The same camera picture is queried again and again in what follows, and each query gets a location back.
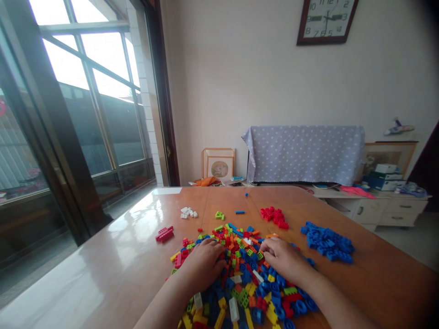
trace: cardboard box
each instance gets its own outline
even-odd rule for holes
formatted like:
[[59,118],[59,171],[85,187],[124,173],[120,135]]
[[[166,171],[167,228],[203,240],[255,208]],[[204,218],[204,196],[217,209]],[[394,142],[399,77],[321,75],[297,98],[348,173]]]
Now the cardboard box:
[[403,174],[384,174],[384,173],[379,173],[377,171],[371,171],[369,173],[369,176],[384,179],[384,180],[401,180],[404,175]]
[[405,180],[384,180],[372,176],[364,176],[363,184],[366,183],[371,188],[379,191],[394,191],[397,187],[402,187],[406,181]]
[[391,174],[396,171],[396,164],[377,164],[375,171],[383,174]]

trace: wall clock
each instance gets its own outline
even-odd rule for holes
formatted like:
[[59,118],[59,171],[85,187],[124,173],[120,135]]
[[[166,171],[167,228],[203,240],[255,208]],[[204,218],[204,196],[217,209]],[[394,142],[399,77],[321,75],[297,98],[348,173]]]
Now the wall clock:
[[297,45],[345,43],[358,0],[305,0]]

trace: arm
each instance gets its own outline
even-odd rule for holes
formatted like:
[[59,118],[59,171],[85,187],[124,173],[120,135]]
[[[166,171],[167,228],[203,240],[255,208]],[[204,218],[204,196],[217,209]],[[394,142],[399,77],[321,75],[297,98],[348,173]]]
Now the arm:
[[314,270],[288,242],[276,237],[265,239],[261,251],[266,261],[280,275],[310,295],[331,328],[378,328],[332,282]]
[[159,290],[134,329],[176,328],[189,299],[206,290],[220,275],[225,260],[216,260],[224,250],[214,239],[196,246]]

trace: floor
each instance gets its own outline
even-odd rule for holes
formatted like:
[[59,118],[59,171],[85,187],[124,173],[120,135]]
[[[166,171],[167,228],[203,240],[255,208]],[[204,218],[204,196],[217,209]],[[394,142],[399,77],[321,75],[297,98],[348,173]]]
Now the floor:
[[[118,218],[139,202],[156,184],[144,186],[126,198],[104,209],[112,218]],[[30,254],[0,271],[0,309],[46,275],[77,249],[70,231],[50,240]]]
[[413,228],[379,226],[375,234],[439,272],[439,212],[422,213]]

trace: blue cloth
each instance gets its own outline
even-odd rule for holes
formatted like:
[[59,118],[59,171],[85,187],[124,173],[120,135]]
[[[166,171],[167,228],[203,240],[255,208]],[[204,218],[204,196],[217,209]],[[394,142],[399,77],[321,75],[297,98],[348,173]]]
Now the blue cloth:
[[351,186],[364,150],[362,126],[251,126],[247,181]]

